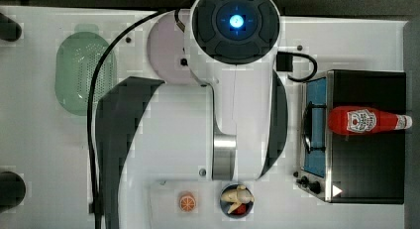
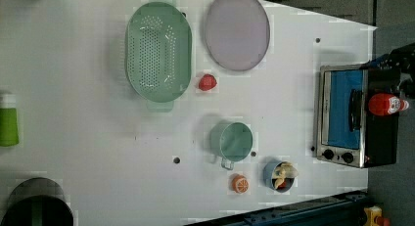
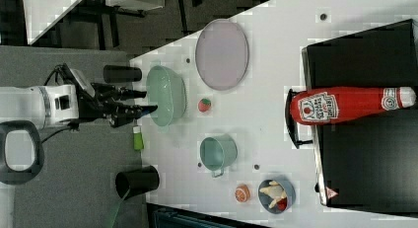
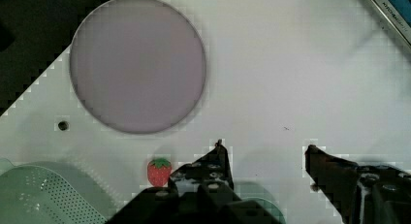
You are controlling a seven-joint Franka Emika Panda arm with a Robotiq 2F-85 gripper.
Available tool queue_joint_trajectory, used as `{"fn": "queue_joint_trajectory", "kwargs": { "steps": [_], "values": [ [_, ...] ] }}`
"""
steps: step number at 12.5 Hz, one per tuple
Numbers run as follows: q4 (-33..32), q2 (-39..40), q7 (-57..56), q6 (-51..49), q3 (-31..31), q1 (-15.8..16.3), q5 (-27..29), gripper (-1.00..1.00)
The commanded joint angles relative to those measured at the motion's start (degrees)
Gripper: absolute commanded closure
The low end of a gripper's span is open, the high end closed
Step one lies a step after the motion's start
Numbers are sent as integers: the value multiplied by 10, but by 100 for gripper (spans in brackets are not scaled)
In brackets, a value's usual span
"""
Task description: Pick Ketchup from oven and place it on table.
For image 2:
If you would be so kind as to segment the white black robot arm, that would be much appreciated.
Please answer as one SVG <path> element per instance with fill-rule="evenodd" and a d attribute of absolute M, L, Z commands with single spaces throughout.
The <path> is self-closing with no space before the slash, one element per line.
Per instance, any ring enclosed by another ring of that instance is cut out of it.
<path fill-rule="evenodd" d="M 374 91 L 402 93 L 414 99 L 415 44 L 411 43 L 363 64 L 368 71 L 369 88 Z"/>

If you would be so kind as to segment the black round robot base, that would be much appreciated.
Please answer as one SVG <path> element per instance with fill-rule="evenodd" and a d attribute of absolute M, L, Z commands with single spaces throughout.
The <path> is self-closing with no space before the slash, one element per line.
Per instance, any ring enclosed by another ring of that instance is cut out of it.
<path fill-rule="evenodd" d="M 10 194 L 1 226 L 74 226 L 63 188 L 36 177 L 23 181 Z"/>

